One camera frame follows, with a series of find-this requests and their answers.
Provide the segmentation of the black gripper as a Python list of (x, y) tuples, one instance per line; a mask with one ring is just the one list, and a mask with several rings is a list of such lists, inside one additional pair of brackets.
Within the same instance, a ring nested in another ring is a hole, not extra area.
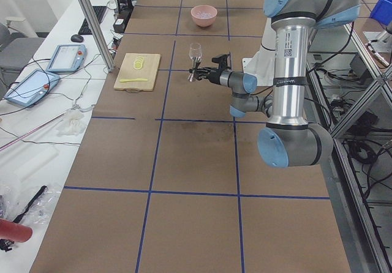
[[(218, 65), (218, 67), (201, 67), (201, 68), (191, 68), (190, 73), (193, 74), (193, 81), (201, 81), (203, 79), (208, 79), (213, 84), (218, 85), (228, 85), (229, 76), (232, 72), (232, 68), (228, 65), (228, 59), (230, 54), (220, 54), (211, 59), (212, 63)], [(198, 75), (196, 73), (207, 73), (206, 75)]]

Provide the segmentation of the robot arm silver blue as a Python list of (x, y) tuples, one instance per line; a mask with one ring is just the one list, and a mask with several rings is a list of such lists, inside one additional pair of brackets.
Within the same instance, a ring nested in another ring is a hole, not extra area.
[(214, 57), (212, 67), (201, 67), (200, 55), (193, 56), (189, 76), (230, 88), (232, 116), (242, 117), (248, 112), (267, 116), (257, 141), (267, 165), (316, 165), (331, 154), (333, 140), (326, 129), (303, 116), (309, 31), (355, 21), (360, 0), (265, 0), (263, 11), (276, 34), (271, 96), (257, 97), (256, 77), (233, 71), (225, 54)]

